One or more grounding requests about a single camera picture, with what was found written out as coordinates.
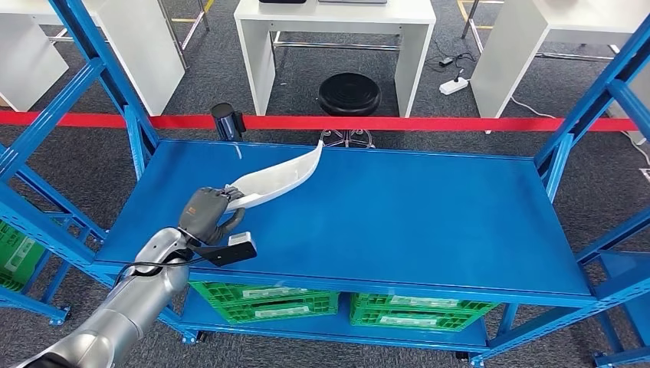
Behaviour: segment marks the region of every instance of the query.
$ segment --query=white curved object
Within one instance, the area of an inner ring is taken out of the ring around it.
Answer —
[[[319,140],[316,148],[309,153],[235,180],[228,186],[239,189],[244,197],[230,202],[226,211],[261,205],[299,186],[316,170],[322,151],[323,141]]]

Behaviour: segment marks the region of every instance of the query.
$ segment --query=blue shelf surface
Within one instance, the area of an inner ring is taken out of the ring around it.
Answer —
[[[353,326],[350,324],[350,295],[347,293],[340,295],[338,314],[229,324],[198,292],[190,288],[181,321],[188,328],[204,331],[438,350],[488,350],[483,318],[460,332]]]
[[[602,251],[602,265],[608,278],[615,278],[635,267],[650,267],[650,254],[630,251]],[[650,293],[623,304],[632,328],[643,346],[650,346]]]
[[[162,141],[94,267],[115,273],[132,261],[154,233],[176,226],[198,188],[222,188],[311,148]],[[311,178],[249,209],[236,231],[252,233],[258,256],[223,268],[199,263],[193,280],[593,301],[529,158],[326,148]]]

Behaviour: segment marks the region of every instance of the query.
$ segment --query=red rope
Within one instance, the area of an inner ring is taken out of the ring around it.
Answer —
[[[0,111],[0,125],[28,125],[38,112],[17,113]],[[159,129],[214,129],[210,115],[167,115],[151,117]],[[245,116],[244,124],[250,130],[423,130],[423,131],[554,131],[562,119],[545,117],[505,117],[481,119],[477,117],[257,117]],[[120,115],[107,113],[68,113],[59,122],[60,127],[124,128]],[[637,130],[630,119],[598,119],[590,129],[597,132]]]

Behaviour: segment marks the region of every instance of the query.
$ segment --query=silver robot arm segment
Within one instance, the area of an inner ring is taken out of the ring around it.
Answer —
[[[136,261],[165,263],[169,267],[131,267],[79,328],[15,368],[111,368],[122,361],[172,297],[187,285],[189,266],[172,266],[187,261],[178,253],[184,249],[185,238],[180,230],[158,231]]]

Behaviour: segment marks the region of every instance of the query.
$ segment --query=white table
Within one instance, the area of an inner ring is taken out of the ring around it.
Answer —
[[[430,0],[388,0],[385,5],[264,4],[241,0],[235,22],[244,54],[255,113],[265,115],[275,79],[270,31],[402,35],[395,70],[399,115],[411,113],[431,40],[435,14]]]
[[[544,41],[620,46],[648,13],[649,0],[506,1],[471,76],[481,117],[503,113]]]
[[[150,115],[163,113],[185,68],[157,0],[85,0]],[[47,0],[0,0],[0,97],[26,111],[68,69],[39,25],[60,25]]]

